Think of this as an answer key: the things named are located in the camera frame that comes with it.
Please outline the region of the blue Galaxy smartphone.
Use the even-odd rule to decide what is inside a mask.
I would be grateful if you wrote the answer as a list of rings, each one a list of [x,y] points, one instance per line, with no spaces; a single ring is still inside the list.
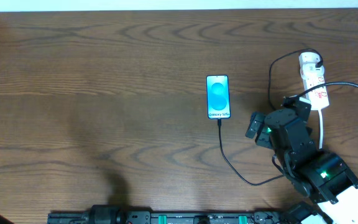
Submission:
[[[207,114],[209,119],[229,119],[231,104],[229,79],[227,75],[208,75],[206,77]]]

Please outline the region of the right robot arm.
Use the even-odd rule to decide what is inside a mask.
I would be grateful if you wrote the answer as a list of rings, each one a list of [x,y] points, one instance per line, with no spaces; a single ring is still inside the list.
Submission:
[[[246,137],[274,151],[279,171],[320,208],[324,222],[358,223],[358,178],[337,154],[316,146],[309,115],[309,105],[255,112]]]

